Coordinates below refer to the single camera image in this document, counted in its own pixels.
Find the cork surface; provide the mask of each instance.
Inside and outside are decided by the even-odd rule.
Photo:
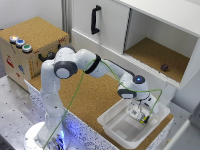
[[[178,82],[181,82],[190,60],[188,57],[156,43],[149,38],[143,39],[125,51],[125,53]],[[162,64],[169,66],[168,71],[164,72],[161,70]]]
[[[83,71],[79,70],[78,73],[73,75],[71,78],[61,80],[61,89],[59,94],[65,107],[69,105],[69,102],[78,87],[82,73]],[[38,90],[41,89],[40,75],[29,82]],[[102,126],[97,122],[97,118],[101,114],[121,100],[121,97],[117,94],[117,87],[117,81],[108,75],[101,78],[93,78],[89,75],[85,75],[79,92],[70,107],[70,111],[105,137],[108,141],[117,146],[120,150],[124,150],[124,148],[105,134]],[[146,149],[172,119],[173,115],[169,114],[135,150]]]
[[[30,44],[33,51],[42,48],[68,34],[40,17],[27,20],[0,31],[0,37],[10,42],[10,36],[17,35],[19,39]]]

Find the brown box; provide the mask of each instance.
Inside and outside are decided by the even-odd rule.
[[[31,53],[23,53],[16,45],[10,44],[10,36],[16,35],[32,46]],[[57,52],[58,47],[69,44],[69,35],[40,17],[19,23],[0,31],[0,50],[8,76],[28,90],[27,81],[40,74],[42,61],[38,55],[47,57]]]

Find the black handle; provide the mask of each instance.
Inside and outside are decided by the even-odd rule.
[[[98,33],[100,30],[96,28],[96,12],[101,10],[101,7],[96,5],[96,8],[92,10],[92,23],[91,23],[91,31],[92,34]]]
[[[47,57],[46,57],[46,58],[43,57],[42,54],[39,54],[39,59],[40,59],[42,62],[44,62],[45,60],[52,60],[52,59],[54,59],[55,56],[56,56],[55,53],[49,52],[49,53],[47,54]]]

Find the wooden shelf bottom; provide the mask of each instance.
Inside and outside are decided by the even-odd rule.
[[[181,82],[190,60],[188,57],[156,43],[149,38],[144,38],[125,51],[125,53],[178,82]],[[169,66],[168,71],[164,72],[161,70],[162,64]]]

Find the green cable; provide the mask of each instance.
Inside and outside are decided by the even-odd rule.
[[[81,79],[80,79],[79,85],[78,85],[78,87],[77,87],[77,89],[76,89],[76,92],[75,92],[75,94],[74,94],[72,100],[70,101],[70,104],[69,104],[68,107],[67,107],[67,110],[65,111],[65,113],[64,113],[64,115],[63,115],[61,121],[60,121],[59,124],[57,125],[57,127],[54,129],[53,133],[50,135],[50,137],[49,137],[49,139],[47,140],[45,146],[43,147],[43,150],[45,150],[45,148],[46,148],[47,144],[49,143],[51,137],[53,136],[53,134],[55,133],[55,131],[58,129],[58,127],[60,126],[60,124],[63,122],[65,116],[66,116],[67,113],[68,113],[68,110],[69,110],[70,106],[72,105],[72,103],[73,103],[73,101],[74,101],[74,99],[75,99],[75,97],[76,97],[76,95],[77,95],[77,93],[78,93],[78,91],[79,91],[81,82],[82,82],[82,80],[83,80],[83,76],[85,75],[85,71],[87,70],[87,68],[89,67],[89,65],[90,65],[93,61],[95,61],[95,60],[96,60],[96,59],[93,59],[92,61],[90,61],[90,62],[87,64],[87,66],[86,66],[86,68],[85,68],[85,70],[83,71],[83,74],[82,74],[82,76],[81,76]],[[133,92],[152,92],[152,91],[160,91],[160,95],[158,96],[156,102],[154,103],[153,108],[151,109],[151,111],[150,111],[150,113],[149,113],[149,116],[151,116],[151,114],[152,114],[152,112],[153,112],[153,109],[154,109],[156,103],[159,101],[159,98],[160,98],[160,96],[161,96],[161,94],[162,94],[162,90],[161,90],[161,89],[154,89],[154,90],[148,90],[148,91],[134,91],[134,90],[131,90],[131,89],[125,87],[125,86],[120,82],[120,80],[119,80],[119,78],[117,77],[117,75],[113,72],[113,70],[112,70],[104,61],[101,61],[101,62],[102,62],[103,64],[105,64],[105,66],[112,72],[112,74],[115,76],[115,78],[116,78],[116,80],[118,81],[118,83],[119,83],[120,85],[122,85],[125,89],[129,90],[129,91],[133,91]]]

